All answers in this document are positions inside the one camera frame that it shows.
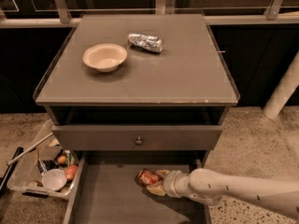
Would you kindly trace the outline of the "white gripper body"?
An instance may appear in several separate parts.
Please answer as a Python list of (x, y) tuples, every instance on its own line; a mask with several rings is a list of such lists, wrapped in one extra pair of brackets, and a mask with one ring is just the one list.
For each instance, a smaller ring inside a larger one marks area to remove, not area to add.
[(187, 197), (189, 189), (189, 174), (181, 171), (170, 171), (164, 178), (163, 187), (169, 197)]

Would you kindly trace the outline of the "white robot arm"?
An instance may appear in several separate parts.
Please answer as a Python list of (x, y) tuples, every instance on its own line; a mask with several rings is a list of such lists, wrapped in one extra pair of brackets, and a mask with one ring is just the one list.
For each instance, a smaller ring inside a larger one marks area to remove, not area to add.
[(225, 197), (298, 221), (298, 108), (294, 91), (278, 86), (264, 107), (233, 107), (223, 122), (221, 143), (189, 173), (162, 170), (152, 194), (187, 198), (207, 206)]

